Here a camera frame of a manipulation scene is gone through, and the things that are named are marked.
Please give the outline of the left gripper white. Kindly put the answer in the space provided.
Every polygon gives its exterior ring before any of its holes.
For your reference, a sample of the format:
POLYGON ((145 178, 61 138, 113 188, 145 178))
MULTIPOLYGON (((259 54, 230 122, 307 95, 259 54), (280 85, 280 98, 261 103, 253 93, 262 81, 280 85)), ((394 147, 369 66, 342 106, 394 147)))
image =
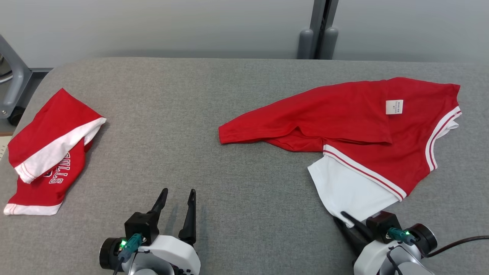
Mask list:
MULTIPOLYGON (((148 214, 155 221, 159 221, 168 192, 168 188, 162 189, 151 210, 148 211, 148 214)), ((195 189, 191 189, 187 205, 188 211, 185 223, 178 234, 179 239, 173 236, 159 235, 152 245, 144 246, 141 244, 130 259, 126 263, 122 263, 118 273, 125 275, 199 275, 201 261, 192 247, 197 240, 195 189)), ((113 270, 117 266, 117 256, 122 251, 120 246, 128 239, 108 238, 103 242, 99 252, 101 268, 113 270)))

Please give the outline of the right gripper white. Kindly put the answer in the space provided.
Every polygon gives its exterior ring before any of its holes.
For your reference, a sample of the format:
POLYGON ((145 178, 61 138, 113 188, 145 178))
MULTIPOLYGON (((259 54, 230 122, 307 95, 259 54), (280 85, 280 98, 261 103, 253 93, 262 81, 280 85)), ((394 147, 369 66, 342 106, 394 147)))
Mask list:
MULTIPOLYGON (((355 256, 358 256, 353 265, 354 275, 434 275, 421 264, 423 257, 416 246, 393 239, 388 244, 374 241, 372 231, 365 224, 346 211, 341 211, 341 215, 353 224, 348 228, 338 217, 332 218, 355 256), (353 234, 352 230, 356 230, 364 240, 353 234)), ((434 233, 425 225, 416 223, 405 230, 421 238, 421 247, 426 254, 430 253, 428 249, 433 251, 438 247, 434 233)))

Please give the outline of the red Bulls basketball jersey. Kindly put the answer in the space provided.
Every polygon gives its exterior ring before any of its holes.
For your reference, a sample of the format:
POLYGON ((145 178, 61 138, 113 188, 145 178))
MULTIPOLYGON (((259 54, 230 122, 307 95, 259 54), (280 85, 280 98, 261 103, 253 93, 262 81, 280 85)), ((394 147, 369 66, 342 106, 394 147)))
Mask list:
POLYGON ((405 199, 438 165, 434 143, 459 125, 460 86, 405 77, 321 86, 219 127, 227 143, 320 152, 308 167, 332 216, 353 227, 405 199))

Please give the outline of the red Bulls basketball shorts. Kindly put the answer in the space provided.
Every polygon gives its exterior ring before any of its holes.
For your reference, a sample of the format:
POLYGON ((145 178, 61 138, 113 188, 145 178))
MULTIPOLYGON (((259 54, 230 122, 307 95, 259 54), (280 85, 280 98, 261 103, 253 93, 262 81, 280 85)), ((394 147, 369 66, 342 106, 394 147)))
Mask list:
POLYGON ((106 118, 60 89, 8 144, 18 175, 5 215, 54 215, 86 164, 106 118))

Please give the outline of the black caster wheel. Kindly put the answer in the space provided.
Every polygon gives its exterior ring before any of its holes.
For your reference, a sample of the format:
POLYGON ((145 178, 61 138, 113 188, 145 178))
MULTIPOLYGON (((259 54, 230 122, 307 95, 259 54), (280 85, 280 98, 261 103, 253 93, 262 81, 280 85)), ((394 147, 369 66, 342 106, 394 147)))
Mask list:
POLYGON ((17 127, 19 125, 19 122, 23 116, 23 113, 25 112, 25 108, 21 106, 16 106, 10 115, 9 118, 7 118, 8 122, 12 125, 17 127))

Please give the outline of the grey cylinder post foot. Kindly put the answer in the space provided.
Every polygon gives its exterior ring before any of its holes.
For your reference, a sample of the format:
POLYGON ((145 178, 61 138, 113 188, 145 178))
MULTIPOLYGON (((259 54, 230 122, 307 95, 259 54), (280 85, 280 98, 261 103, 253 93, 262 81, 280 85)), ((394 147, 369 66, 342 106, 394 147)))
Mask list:
POLYGON ((304 29, 299 33, 297 59, 307 60, 311 58, 313 47, 313 30, 304 29))
POLYGON ((339 31, 335 27, 329 27, 324 30, 319 59, 332 60, 337 44, 338 33, 339 31))

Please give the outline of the grey curved metal chair frame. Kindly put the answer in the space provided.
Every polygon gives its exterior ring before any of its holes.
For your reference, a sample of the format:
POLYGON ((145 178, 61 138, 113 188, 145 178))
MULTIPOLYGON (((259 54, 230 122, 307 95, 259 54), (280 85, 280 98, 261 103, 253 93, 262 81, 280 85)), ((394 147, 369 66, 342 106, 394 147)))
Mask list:
POLYGON ((0 54, 5 57, 12 70, 11 84, 5 95, 0 96, 0 119, 6 119, 10 117, 17 106, 24 89, 29 83, 32 70, 28 68, 2 35, 0 35, 0 54))

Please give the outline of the grey metal partition post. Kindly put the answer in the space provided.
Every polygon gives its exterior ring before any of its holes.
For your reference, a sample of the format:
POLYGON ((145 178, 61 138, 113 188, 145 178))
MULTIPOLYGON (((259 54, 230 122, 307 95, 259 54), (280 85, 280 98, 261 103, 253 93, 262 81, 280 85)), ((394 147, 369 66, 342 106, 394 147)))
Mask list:
POLYGON ((324 30, 334 27, 335 14, 339 0, 314 0, 310 28, 313 30, 311 58, 319 59, 324 30))

